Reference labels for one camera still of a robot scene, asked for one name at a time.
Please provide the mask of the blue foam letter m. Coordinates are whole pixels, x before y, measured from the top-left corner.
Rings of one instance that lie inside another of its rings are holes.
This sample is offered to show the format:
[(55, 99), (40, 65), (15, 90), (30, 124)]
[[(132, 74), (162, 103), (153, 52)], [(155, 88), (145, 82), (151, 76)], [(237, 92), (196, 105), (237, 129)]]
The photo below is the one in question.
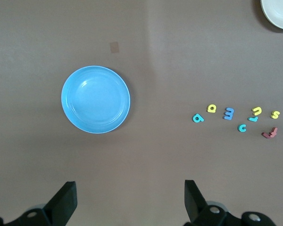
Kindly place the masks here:
[(233, 114), (234, 114), (234, 109), (230, 107), (226, 107), (223, 115), (223, 119), (230, 121), (233, 118)]

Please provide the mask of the blue plate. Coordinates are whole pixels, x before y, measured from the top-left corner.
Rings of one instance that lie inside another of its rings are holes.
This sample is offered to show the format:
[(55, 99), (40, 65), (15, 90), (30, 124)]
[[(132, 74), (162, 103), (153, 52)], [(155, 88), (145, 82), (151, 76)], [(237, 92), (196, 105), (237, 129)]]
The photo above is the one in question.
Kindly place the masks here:
[(131, 97), (125, 81), (103, 66), (86, 66), (73, 72), (61, 91), (65, 116), (78, 129), (103, 134), (127, 118)]

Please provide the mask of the cream white plate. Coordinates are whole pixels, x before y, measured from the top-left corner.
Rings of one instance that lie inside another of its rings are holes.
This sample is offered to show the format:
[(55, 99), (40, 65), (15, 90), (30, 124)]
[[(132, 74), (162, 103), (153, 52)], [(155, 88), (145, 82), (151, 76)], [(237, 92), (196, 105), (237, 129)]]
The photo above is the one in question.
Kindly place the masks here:
[(268, 21), (283, 29), (283, 0), (260, 0), (260, 4)]

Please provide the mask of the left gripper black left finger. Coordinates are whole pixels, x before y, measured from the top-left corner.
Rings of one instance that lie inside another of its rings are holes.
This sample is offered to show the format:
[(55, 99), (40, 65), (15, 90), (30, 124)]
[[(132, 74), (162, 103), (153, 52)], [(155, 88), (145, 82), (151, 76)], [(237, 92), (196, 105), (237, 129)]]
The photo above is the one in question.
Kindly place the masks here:
[(76, 182), (66, 182), (42, 208), (24, 212), (17, 219), (0, 226), (66, 226), (77, 207)]

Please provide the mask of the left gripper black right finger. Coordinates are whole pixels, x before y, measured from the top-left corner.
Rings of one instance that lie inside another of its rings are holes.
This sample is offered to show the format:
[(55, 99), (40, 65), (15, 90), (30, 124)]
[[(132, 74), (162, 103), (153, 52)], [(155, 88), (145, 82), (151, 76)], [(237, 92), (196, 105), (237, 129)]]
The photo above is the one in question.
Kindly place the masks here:
[(208, 204), (194, 180), (185, 180), (184, 204), (190, 219), (184, 226), (276, 226), (259, 212), (247, 211), (238, 218), (215, 203)]

